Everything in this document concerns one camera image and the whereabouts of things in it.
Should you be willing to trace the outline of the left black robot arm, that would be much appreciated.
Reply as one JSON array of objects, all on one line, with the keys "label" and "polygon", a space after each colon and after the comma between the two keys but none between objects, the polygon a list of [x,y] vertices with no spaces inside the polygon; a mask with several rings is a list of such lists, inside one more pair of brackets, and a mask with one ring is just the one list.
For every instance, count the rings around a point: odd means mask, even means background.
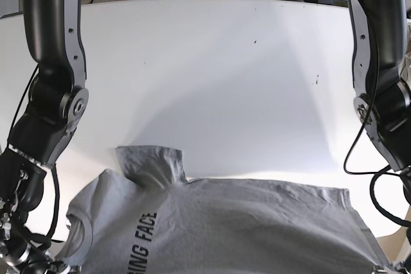
[{"label": "left black robot arm", "polygon": [[397,176],[410,199],[410,86],[401,77],[406,58],[405,0],[347,0],[353,29],[354,109],[365,132],[387,161],[372,173],[370,195],[377,211],[395,224],[410,222],[385,210],[374,188],[382,175]]}]

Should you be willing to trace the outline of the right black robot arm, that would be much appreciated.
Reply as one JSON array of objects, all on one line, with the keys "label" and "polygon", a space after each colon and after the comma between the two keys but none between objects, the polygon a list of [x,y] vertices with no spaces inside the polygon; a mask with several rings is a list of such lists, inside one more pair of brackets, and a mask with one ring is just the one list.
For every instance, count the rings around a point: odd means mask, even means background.
[{"label": "right black robot arm", "polygon": [[47,234],[26,227],[41,202],[44,178],[55,175],[85,112],[89,93],[80,32],[81,0],[22,0],[28,49],[37,66],[26,86],[1,154],[1,258],[10,273],[69,273],[47,253]]}]

